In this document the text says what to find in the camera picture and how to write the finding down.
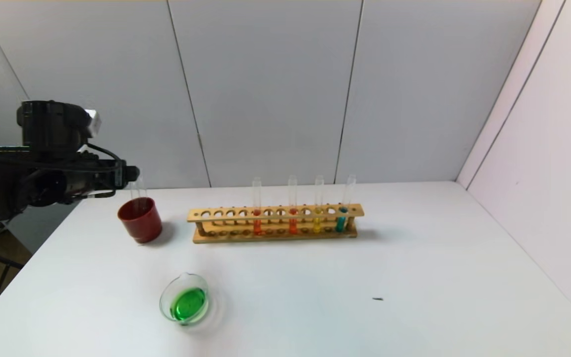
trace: red liquid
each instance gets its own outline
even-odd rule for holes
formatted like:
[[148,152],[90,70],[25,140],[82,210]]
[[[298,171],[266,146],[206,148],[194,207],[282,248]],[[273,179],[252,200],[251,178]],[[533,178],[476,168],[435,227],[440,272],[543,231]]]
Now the red liquid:
[[[297,213],[298,213],[298,211],[296,210],[296,208],[290,208],[290,214],[291,215],[295,215]],[[290,219],[290,234],[295,235],[296,233],[297,233],[296,219]]]
[[[252,211],[252,215],[255,215],[255,216],[261,215],[261,210]],[[254,224],[254,235],[260,236],[261,235],[261,220],[260,219],[254,220],[253,224]]]

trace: teal liquid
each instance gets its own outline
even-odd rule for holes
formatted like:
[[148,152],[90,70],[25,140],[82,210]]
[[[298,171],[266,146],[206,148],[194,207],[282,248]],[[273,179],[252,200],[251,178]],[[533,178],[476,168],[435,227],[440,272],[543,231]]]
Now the teal liquid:
[[206,303],[206,294],[200,288],[184,290],[171,304],[171,315],[178,321],[195,316]]
[[[343,213],[347,213],[347,207],[341,207],[338,210]],[[344,227],[345,227],[345,217],[338,217],[338,221],[336,222],[336,231],[343,232]]]

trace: white table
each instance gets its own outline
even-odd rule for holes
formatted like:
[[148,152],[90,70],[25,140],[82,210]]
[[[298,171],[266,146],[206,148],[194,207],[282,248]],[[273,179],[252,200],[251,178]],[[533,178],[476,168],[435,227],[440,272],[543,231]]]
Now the white table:
[[[571,356],[571,304],[456,183],[359,185],[355,239],[191,242],[189,208],[250,193],[149,190],[165,230],[143,246],[116,218],[129,192],[82,202],[0,296],[0,356]],[[158,308],[183,271],[213,298],[189,329]]]

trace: clear test tube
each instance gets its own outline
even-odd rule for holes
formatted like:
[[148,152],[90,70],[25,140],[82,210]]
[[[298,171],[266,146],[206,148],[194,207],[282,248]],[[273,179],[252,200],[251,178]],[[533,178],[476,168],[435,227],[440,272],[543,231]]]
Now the clear test tube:
[[[314,180],[314,213],[321,214],[323,213],[323,184],[325,181],[323,180],[323,175],[317,176],[316,180]],[[315,218],[312,221],[314,224],[312,226],[312,231],[314,233],[320,233],[321,231],[321,219]]]
[[[345,185],[345,191],[343,192],[343,201],[341,207],[338,209],[343,213],[347,213],[349,210],[349,204],[351,203],[351,197],[354,193],[354,187],[356,187],[356,175],[350,175],[347,177],[347,185]],[[343,232],[345,227],[345,217],[338,217],[336,222],[336,231]]]
[[129,191],[131,193],[131,200],[133,201],[133,210],[136,215],[141,215],[147,211],[147,188],[142,172],[136,181],[129,183]]
[[[290,178],[287,181],[287,189],[288,189],[288,204],[290,205],[290,214],[295,215],[298,213],[296,208],[296,176],[290,175]],[[296,233],[297,233],[296,218],[290,219],[290,234],[295,235]]]
[[[261,215],[261,177],[252,180],[252,215]],[[254,234],[261,235],[261,220],[256,219],[254,224]]]

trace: test tube with blue liquid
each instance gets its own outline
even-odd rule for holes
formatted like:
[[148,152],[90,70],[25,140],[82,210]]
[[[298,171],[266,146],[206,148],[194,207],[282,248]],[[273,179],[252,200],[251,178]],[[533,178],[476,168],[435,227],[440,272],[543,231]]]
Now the test tube with blue liquid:
[[[343,213],[349,211],[349,204],[351,203],[351,197],[354,193],[354,187],[356,186],[356,175],[350,175],[347,177],[347,185],[345,185],[345,191],[343,192],[343,201],[341,207],[338,209]],[[345,228],[345,217],[338,217],[336,223],[336,231],[343,232]]]

